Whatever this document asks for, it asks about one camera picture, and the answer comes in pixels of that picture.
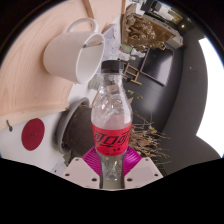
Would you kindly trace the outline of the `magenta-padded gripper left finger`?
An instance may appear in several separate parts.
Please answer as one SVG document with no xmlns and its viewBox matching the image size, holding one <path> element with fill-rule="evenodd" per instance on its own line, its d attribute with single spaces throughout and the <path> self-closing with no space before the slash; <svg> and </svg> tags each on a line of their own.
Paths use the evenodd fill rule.
<svg viewBox="0 0 224 224">
<path fill-rule="evenodd" d="M 92 147 L 83 157 L 74 157 L 62 177 L 84 188 L 99 189 L 101 176 L 100 158 Z"/>
</svg>

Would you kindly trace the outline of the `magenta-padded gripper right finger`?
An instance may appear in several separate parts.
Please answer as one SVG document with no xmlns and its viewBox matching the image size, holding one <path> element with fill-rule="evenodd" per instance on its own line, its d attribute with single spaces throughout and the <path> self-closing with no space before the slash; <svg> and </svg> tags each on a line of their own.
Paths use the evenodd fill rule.
<svg viewBox="0 0 224 224">
<path fill-rule="evenodd" d="M 124 188 L 140 188 L 163 177 L 149 157 L 141 157 L 133 148 L 127 149 L 123 160 Z"/>
</svg>

